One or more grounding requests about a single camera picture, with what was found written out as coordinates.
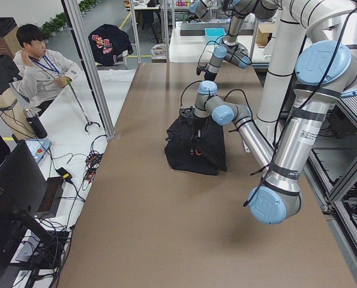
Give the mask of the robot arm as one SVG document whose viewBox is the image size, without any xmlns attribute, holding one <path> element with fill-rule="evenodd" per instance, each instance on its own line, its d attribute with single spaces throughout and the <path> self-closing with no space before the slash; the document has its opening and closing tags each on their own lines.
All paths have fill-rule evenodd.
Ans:
<svg viewBox="0 0 357 288">
<path fill-rule="evenodd" d="M 244 19 L 280 14 L 259 110 L 229 103 L 214 83 L 223 61 L 243 65 L 237 36 Z M 227 34 L 214 48 L 193 107 L 179 119 L 204 138 L 209 120 L 234 124 L 260 164 L 262 178 L 245 205 L 273 225 L 302 207 L 298 181 L 330 105 L 357 95 L 357 1 L 233 1 Z"/>
<path fill-rule="evenodd" d="M 233 1 L 228 32 L 216 40 L 210 61 L 204 66 L 197 65 L 196 74 L 204 72 L 205 80 L 214 81 L 223 61 L 242 69 L 251 65 L 246 47 L 237 41 L 242 24 L 251 13 L 259 20 L 268 20 L 277 8 L 278 5 L 270 1 Z"/>
</svg>

